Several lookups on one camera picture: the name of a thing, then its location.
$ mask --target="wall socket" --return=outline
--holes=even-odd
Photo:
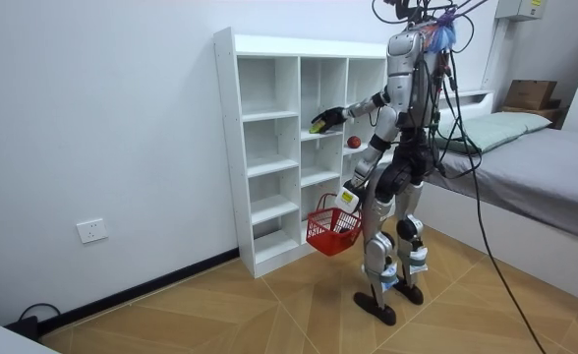
[[[108,237],[103,219],[93,220],[77,224],[82,243],[88,243]]]

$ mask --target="white cabinet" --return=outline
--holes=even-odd
[[[258,277],[314,251],[307,215],[350,178],[374,128],[361,117],[310,134],[311,121],[383,89],[385,45],[231,29],[214,43],[239,251]],[[350,136],[362,146],[347,147]]]

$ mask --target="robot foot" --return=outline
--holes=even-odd
[[[392,288],[403,294],[414,305],[422,305],[425,303],[423,291],[416,285],[409,287],[405,279],[400,276],[398,277],[398,282],[394,284]]]
[[[396,325],[396,313],[392,308],[385,305],[382,309],[376,303],[375,298],[364,293],[355,293],[353,297],[355,304],[362,308],[365,312],[374,315],[386,325]]]

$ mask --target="red ball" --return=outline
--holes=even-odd
[[[361,146],[361,139],[359,139],[359,137],[352,136],[348,138],[347,144],[348,148],[358,148]]]

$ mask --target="gray mattress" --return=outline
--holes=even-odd
[[[448,175],[470,168],[468,157],[448,152]],[[477,170],[484,202],[578,236],[578,133],[543,129],[484,154]],[[475,197],[472,174],[429,182]]]

